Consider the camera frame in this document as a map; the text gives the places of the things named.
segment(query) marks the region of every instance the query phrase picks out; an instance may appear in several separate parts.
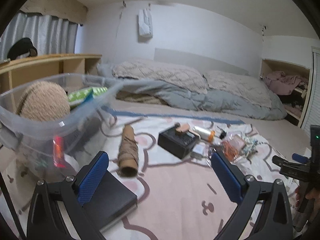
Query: pillow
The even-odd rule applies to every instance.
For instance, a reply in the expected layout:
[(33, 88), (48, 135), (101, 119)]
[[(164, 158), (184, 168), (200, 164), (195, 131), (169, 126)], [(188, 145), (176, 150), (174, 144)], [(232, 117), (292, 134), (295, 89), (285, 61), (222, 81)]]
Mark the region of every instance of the pillow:
[(113, 75), (123, 78), (162, 80), (199, 94), (207, 93), (207, 84), (201, 74), (196, 69), (183, 65), (134, 58), (115, 66)]
[(271, 108), (269, 89), (257, 78), (218, 70), (211, 70), (204, 74), (204, 77), (211, 89), (223, 90), (247, 99), (254, 105)]
[(112, 74), (112, 69), (116, 64), (114, 63), (107, 63), (107, 64), (98, 64), (97, 71), (99, 76), (107, 77), (107, 78), (114, 78)]

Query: hand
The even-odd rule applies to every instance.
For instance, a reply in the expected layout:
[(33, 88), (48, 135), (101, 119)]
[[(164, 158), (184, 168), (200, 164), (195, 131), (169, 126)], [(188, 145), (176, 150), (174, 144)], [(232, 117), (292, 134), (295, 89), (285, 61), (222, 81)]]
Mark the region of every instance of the hand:
[[(299, 194), (299, 187), (296, 188), (295, 193), (297, 194), (296, 195), (296, 200), (297, 200), (296, 207), (297, 207), (301, 200), (301, 195)], [(315, 199), (313, 212), (309, 219), (310, 221), (312, 221), (320, 209), (320, 190), (313, 188), (309, 193), (306, 194), (306, 199)]]

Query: gray comforter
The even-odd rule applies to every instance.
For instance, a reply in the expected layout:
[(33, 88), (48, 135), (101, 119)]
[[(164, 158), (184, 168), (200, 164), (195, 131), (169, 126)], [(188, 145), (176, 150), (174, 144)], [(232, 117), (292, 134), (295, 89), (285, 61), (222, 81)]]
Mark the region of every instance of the gray comforter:
[(158, 80), (118, 79), (108, 77), (108, 75), (105, 76), (107, 76), (105, 79), (106, 86), (123, 82), (122, 91), (158, 97), (172, 107), (222, 112), (265, 120), (279, 120), (287, 115), (278, 96), (270, 90), (271, 108), (268, 108), (254, 105), (246, 99), (221, 90), (211, 89), (208, 90), (206, 95), (203, 95)]

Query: beige valance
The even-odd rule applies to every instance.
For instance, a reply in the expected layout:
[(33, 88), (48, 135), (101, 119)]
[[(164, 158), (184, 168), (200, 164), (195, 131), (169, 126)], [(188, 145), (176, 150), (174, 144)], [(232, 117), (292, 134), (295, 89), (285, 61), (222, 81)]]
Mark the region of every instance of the beige valance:
[(88, 8), (77, 0), (28, 0), (20, 10), (53, 15), (80, 24), (85, 22), (88, 12)]

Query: beige fuzzy ball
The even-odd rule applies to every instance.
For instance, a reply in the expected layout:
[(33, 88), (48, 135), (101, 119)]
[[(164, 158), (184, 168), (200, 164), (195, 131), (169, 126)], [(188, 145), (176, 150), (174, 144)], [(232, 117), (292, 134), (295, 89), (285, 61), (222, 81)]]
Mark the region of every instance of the beige fuzzy ball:
[(23, 92), (16, 114), (41, 122), (61, 119), (70, 114), (68, 97), (56, 83), (35, 82)]

